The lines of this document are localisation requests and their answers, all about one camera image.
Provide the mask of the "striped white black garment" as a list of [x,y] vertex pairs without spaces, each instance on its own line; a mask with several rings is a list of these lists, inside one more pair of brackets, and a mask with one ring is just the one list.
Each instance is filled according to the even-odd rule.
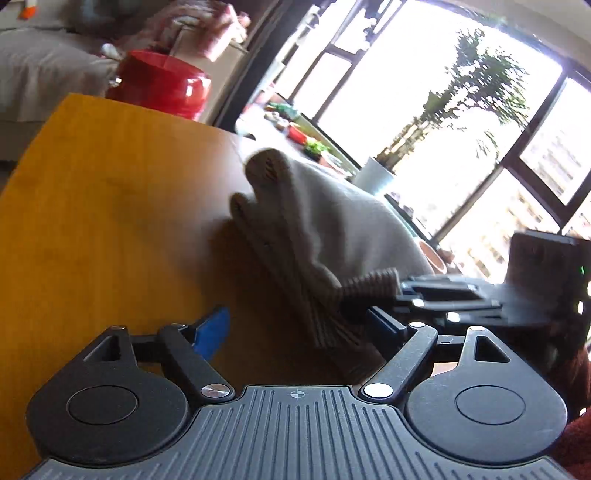
[[363,320],[370,306],[432,269],[384,201],[310,161],[263,149],[245,162],[252,193],[235,193],[236,226],[297,308],[315,347],[347,380],[383,364]]

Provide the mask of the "pink clothes pile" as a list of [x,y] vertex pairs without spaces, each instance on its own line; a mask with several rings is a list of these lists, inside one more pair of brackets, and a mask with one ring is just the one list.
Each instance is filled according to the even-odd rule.
[[172,1],[149,17],[137,33],[116,40],[123,52],[151,50],[169,52],[187,27],[197,33],[193,41],[197,56],[215,62],[231,42],[242,43],[250,25],[249,14],[221,1]]

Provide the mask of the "potted green tree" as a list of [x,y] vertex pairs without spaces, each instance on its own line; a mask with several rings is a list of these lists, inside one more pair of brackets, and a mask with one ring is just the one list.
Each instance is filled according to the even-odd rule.
[[480,29],[458,35],[454,63],[446,68],[448,84],[431,90],[422,111],[400,133],[370,158],[351,183],[377,195],[394,181],[394,167],[412,154],[431,132],[456,129],[460,116],[471,110],[493,114],[499,124],[527,125],[524,81],[527,71],[509,53],[494,49]]

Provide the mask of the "red flower pot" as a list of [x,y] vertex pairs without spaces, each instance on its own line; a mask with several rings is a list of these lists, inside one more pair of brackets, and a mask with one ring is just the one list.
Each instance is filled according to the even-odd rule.
[[304,134],[303,131],[290,124],[287,126],[287,137],[290,138],[291,141],[294,141],[298,145],[304,145],[308,141],[308,136]]

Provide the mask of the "red round stool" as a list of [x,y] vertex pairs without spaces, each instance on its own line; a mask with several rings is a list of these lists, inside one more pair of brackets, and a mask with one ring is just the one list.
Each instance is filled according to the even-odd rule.
[[105,97],[197,121],[211,92],[211,78],[183,60],[134,50],[120,62]]

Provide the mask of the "grey covered sofa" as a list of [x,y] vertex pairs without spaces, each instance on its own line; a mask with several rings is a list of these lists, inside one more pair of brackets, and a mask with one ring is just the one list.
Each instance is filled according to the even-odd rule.
[[4,1],[1,159],[19,160],[70,93],[102,96],[130,52],[114,45],[172,1]]

